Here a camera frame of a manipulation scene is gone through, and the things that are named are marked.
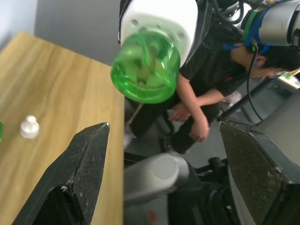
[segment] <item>human hand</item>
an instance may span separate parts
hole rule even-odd
[[[196,142],[203,142],[210,132],[210,126],[206,118],[200,121],[195,121],[192,129],[188,135],[191,136]]]
[[[190,112],[181,102],[174,106],[172,110],[174,110],[174,112],[169,117],[170,121],[185,122],[191,116]]]

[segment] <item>sneaker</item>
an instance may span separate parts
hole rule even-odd
[[[132,139],[136,138],[136,136],[132,133],[130,126],[125,125],[124,128],[124,143],[123,143],[123,148],[126,150],[128,145],[131,143]]]
[[[160,145],[160,148],[162,150],[162,152],[165,152],[165,153],[170,153],[172,155],[180,155],[180,153],[178,153],[177,151],[175,151],[170,143],[170,139],[167,137],[167,138],[160,138],[159,139],[159,145]]]

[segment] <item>person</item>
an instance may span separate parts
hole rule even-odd
[[[132,138],[139,138],[151,127],[159,115],[173,109],[170,121],[181,121],[179,131],[164,140],[164,151],[184,154],[195,142],[203,142],[209,135],[210,124],[220,113],[218,103],[233,93],[247,78],[254,56],[251,46],[236,43],[238,48],[223,50],[209,33],[191,60],[178,76],[177,90],[167,101],[143,104],[135,112],[124,132],[124,148]],[[264,46],[258,45],[258,52]],[[272,77],[278,72],[300,67],[298,49],[289,46],[270,46],[257,54],[251,71],[252,78]]]

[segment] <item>green object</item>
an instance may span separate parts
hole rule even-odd
[[[282,74],[282,76],[285,79],[290,80],[293,75],[290,72],[285,72],[284,74]]]
[[[129,36],[112,64],[111,79],[126,97],[155,104],[175,92],[180,54],[166,36],[144,31]]]
[[[244,29],[244,43],[246,42],[247,38],[248,38],[248,34],[249,34],[249,31],[250,31],[250,28],[251,28],[251,25],[252,25],[252,22],[256,16],[256,14],[258,13],[257,10],[253,10],[253,12],[251,13],[247,23],[246,23],[246,26],[245,26],[245,29]]]
[[[3,124],[0,122],[0,142],[2,141],[4,135]]]

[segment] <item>wood grain surface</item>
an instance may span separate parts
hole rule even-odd
[[[33,140],[19,133],[29,114],[40,124]],[[19,33],[0,54],[0,121],[0,225],[13,222],[73,136],[101,122],[111,131],[92,225],[122,224],[124,98],[109,66]]]

